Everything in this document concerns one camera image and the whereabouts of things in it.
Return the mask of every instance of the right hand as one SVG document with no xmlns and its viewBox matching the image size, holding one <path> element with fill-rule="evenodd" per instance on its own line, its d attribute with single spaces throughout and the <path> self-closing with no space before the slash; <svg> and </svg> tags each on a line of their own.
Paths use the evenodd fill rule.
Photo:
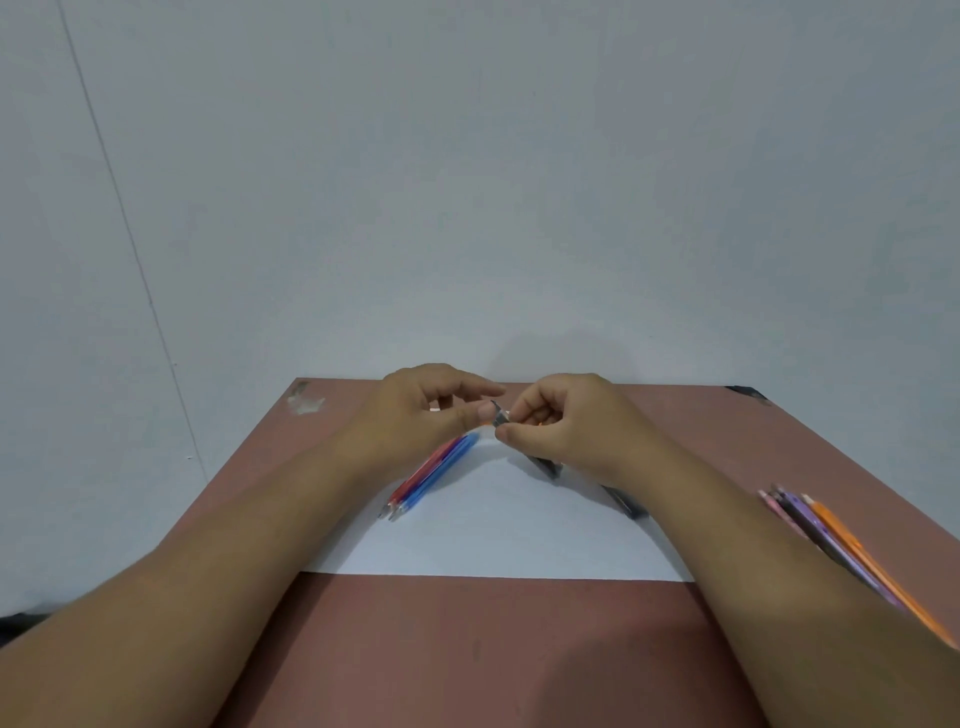
<svg viewBox="0 0 960 728">
<path fill-rule="evenodd" d="M 629 454 L 657 436 L 653 423 L 599 375 L 541 379 L 516 399 L 510 420 L 496 429 L 502 443 L 611 485 Z"/>
</svg>

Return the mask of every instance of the colored pencil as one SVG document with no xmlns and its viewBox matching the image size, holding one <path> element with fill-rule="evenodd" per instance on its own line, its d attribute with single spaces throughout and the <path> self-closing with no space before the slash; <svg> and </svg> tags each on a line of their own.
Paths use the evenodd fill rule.
<svg viewBox="0 0 960 728">
<path fill-rule="evenodd" d="M 426 492 L 429 491 L 434 484 L 444 476 L 444 473 L 450 470 L 450 468 L 452 468 L 457 461 L 466 455 L 467 451 L 472 448 L 479 439 L 480 435 L 477 432 L 471 432 L 470 434 L 464 435 L 464 437 L 457 442 L 456 446 L 434 469 L 433 473 L 424 478 L 416 488 L 404 496 L 400 503 L 396 505 L 394 512 L 390 514 L 390 520 L 396 521 L 396 519 L 417 505 L 417 503 L 420 502 L 420 499 L 426 495 Z"/>
<path fill-rule="evenodd" d="M 800 528 L 800 527 L 796 524 L 796 522 L 795 522 L 792 518 L 790 518 L 789 515 L 787 515 L 787 512 L 786 512 L 786 511 L 784 511 L 782 508 L 780 508 L 780 504 L 777 503 L 777 501 L 774 499 L 773 496 L 771 496 L 771 495 L 770 495 L 769 493 L 767 493 L 766 491 L 757 491 L 756 494 L 757 494 L 758 496 L 760 496 L 760 500 L 763 501 L 763 504 L 764 504 L 767 508 L 769 508 L 769 509 L 771 510 L 771 512 L 772 512 L 777 518 L 779 518 L 781 521 L 783 521 L 784 523 L 786 523 L 788 526 L 790 526 L 794 531 L 796 531 L 797 533 L 799 533 L 799 534 L 800 534 L 801 536 L 803 536 L 805 539 L 807 539 L 808 541 L 810 540 L 809 537 L 804 533 L 804 530 L 803 530 L 802 528 Z"/>
<path fill-rule="evenodd" d="M 814 500 L 810 496 L 802 495 L 804 503 L 810 506 L 817 517 L 823 522 L 827 527 L 827 530 L 833 534 L 833 537 L 842 544 L 847 551 L 849 551 L 863 566 L 879 581 L 883 586 L 889 589 L 893 594 L 899 599 L 904 606 L 913 615 L 919 619 L 923 624 L 925 624 L 931 632 L 936 634 L 941 640 L 949 644 L 951 647 L 956 649 L 956 643 L 953 641 L 950 633 L 947 631 L 946 627 L 943 624 L 938 622 L 936 619 L 927 612 L 920 603 L 914 599 L 900 584 L 898 584 L 893 576 L 884 570 L 884 568 L 876 561 L 876 559 L 870 555 L 866 548 L 863 547 L 863 544 L 852 534 L 852 532 L 844 525 L 836 514 L 834 514 L 829 508 L 827 508 L 823 503 Z"/>
<path fill-rule="evenodd" d="M 806 535 L 810 537 L 810 541 L 819 546 L 833 561 L 844 567 L 888 602 L 898 609 L 906 610 L 903 603 L 900 602 L 889 589 L 874 579 L 873 575 L 870 574 L 860 562 L 850 556 L 850 554 L 840 546 L 837 540 L 830 535 L 827 527 L 820 522 L 820 519 L 810 510 L 809 506 L 800 500 L 799 496 L 789 491 L 784 491 L 780 487 L 777 487 L 775 493 L 777 503 L 779 503 L 783 510 L 790 514 L 790 517 L 804 530 Z"/>
<path fill-rule="evenodd" d="M 386 504 L 380 510 L 380 514 L 377 516 L 379 519 L 389 516 L 395 509 L 396 505 L 400 503 L 403 498 L 410 493 L 414 488 L 420 485 L 423 482 L 423 479 L 430 475 L 434 468 L 440 465 L 440 462 L 453 450 L 457 443 L 463 440 L 463 437 L 455 437 L 446 445 L 441 446 L 437 449 L 430 457 L 426 459 L 426 462 L 423 463 L 417 471 L 400 483 L 396 489 L 390 494 L 390 497 L 387 499 Z"/>
</svg>

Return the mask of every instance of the purple pencil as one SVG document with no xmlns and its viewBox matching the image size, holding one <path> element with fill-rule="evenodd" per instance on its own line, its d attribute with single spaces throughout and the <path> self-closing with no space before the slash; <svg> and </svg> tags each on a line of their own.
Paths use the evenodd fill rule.
<svg viewBox="0 0 960 728">
<path fill-rule="evenodd" d="M 837 540 L 833 538 L 827 530 L 827 527 L 823 525 L 806 503 L 789 491 L 784 491 L 780 486 L 775 486 L 775 488 L 775 498 L 777 502 L 783 507 L 783 510 L 790 515 L 794 522 L 804 530 L 806 535 L 810 537 L 810 541 L 819 546 L 833 561 L 844 567 L 877 594 L 895 607 L 906 611 L 903 603 L 897 599 L 889 589 L 880 584 L 859 561 L 850 556 Z"/>
</svg>

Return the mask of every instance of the sheet of paper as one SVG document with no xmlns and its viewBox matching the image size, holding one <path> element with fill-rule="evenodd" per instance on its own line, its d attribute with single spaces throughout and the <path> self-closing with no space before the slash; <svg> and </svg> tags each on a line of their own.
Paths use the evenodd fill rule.
<svg viewBox="0 0 960 728">
<path fill-rule="evenodd" d="M 491 427 L 416 507 L 379 521 L 395 486 L 344 522 L 309 570 L 691 580 L 651 519 L 631 521 L 570 468 L 551 482 Z"/>
</svg>

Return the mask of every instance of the orange pencil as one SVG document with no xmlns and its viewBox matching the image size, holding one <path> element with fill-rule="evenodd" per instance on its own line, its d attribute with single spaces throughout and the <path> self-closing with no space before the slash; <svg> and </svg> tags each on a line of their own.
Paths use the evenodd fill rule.
<svg viewBox="0 0 960 728">
<path fill-rule="evenodd" d="M 913 612 L 914 616 L 923 622 L 931 632 L 954 649 L 957 648 L 956 643 L 953 641 L 946 627 L 934 619 L 916 599 L 909 595 L 900 584 L 894 581 L 893 576 L 883 570 L 883 567 L 876 562 L 874 557 L 871 556 L 867 552 L 867 549 L 857 540 L 856 536 L 850 532 L 829 508 L 810 496 L 804 495 L 803 499 L 813 512 L 817 514 L 817 517 L 824 523 L 830 533 L 833 534 L 833 537 L 843 544 L 844 548 L 849 550 L 850 553 L 863 564 L 863 567 L 876 577 L 877 581 L 893 592 L 894 596 L 903 602 L 903 605 Z"/>
</svg>

